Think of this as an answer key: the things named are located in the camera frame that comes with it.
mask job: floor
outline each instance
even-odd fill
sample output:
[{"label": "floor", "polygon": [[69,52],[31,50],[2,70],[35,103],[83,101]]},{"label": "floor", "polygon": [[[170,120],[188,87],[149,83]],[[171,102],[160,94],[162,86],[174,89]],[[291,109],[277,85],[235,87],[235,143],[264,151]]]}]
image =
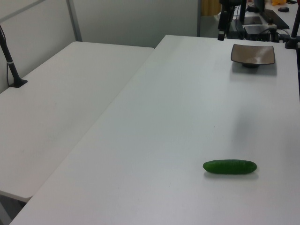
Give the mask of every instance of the floor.
[{"label": "floor", "polygon": [[9,225],[26,203],[0,195],[0,225]]}]

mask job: desk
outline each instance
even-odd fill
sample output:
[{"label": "desk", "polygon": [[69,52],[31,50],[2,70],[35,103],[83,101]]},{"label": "desk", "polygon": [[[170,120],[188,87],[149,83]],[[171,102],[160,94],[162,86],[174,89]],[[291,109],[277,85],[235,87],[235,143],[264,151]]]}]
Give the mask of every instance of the desk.
[{"label": "desk", "polygon": [[[280,7],[288,7],[290,9],[289,12],[287,13],[283,13],[283,12],[279,12],[278,9]],[[296,14],[297,14],[297,9],[298,9],[298,4],[284,4],[284,5],[276,5],[276,6],[272,6],[272,4],[270,2],[266,2],[266,9],[272,9],[278,16],[280,16],[280,18],[290,27],[290,29],[286,29],[286,31],[291,35],[292,30],[293,30],[293,26],[294,26],[294,22],[295,22],[295,18],[296,18]],[[246,12],[245,16],[258,16],[258,13],[251,13],[251,12]],[[261,17],[262,22],[264,24],[266,24],[266,22],[264,21],[264,19]],[[286,34],[285,32],[278,30],[278,33],[282,33],[282,34]]]},{"label": "desk", "polygon": [[0,95],[0,194],[27,202],[152,48],[74,42]]},{"label": "desk", "polygon": [[[234,43],[276,64],[233,63]],[[166,36],[12,225],[297,224],[299,136],[296,51]],[[258,170],[202,168],[224,158]]]}]

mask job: orange object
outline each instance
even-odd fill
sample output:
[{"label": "orange object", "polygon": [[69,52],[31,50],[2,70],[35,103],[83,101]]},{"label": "orange object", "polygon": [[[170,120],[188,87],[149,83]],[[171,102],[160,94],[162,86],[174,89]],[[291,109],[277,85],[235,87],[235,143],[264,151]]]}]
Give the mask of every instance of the orange object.
[{"label": "orange object", "polygon": [[286,3],[286,0],[272,0],[272,5],[275,6],[275,5],[282,5],[282,4],[285,4]]}]

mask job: black base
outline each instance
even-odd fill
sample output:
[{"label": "black base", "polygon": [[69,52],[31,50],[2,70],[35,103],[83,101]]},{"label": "black base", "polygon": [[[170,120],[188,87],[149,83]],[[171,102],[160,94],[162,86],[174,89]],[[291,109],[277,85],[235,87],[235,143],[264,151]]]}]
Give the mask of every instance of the black base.
[{"label": "black base", "polygon": [[243,63],[242,65],[244,67],[247,67],[247,68],[258,68],[259,67],[259,64],[247,64],[247,63]]},{"label": "black base", "polygon": [[15,82],[11,85],[11,87],[13,88],[19,88],[21,86],[23,86],[24,84],[26,84],[28,81],[26,80],[19,80],[18,82]]}]

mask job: black pole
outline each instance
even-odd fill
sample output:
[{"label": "black pole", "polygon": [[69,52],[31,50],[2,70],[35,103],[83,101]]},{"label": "black pole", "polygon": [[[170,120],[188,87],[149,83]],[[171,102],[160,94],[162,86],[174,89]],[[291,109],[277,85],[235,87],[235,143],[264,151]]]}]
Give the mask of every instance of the black pole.
[{"label": "black pole", "polygon": [[9,66],[9,69],[14,77],[14,83],[11,85],[11,87],[15,87],[15,88],[19,88],[21,87],[22,85],[24,85],[25,83],[27,83],[26,80],[22,80],[20,77],[19,77],[19,74],[17,72],[17,69],[15,68],[15,64],[14,64],[14,61],[10,55],[10,52],[8,50],[8,46],[6,44],[6,38],[5,38],[5,35],[3,33],[3,30],[0,26],[0,45],[1,45],[1,48],[2,48],[2,51],[4,53],[4,56],[6,58],[6,62]]},{"label": "black pole", "polygon": [[299,23],[300,23],[300,8],[298,6],[294,26],[292,28],[292,35],[291,35],[291,38],[286,42],[285,48],[297,49],[297,46],[298,46],[297,32],[299,29]]},{"label": "black pole", "polygon": [[240,4],[240,22],[244,24],[247,0],[242,0]]}]

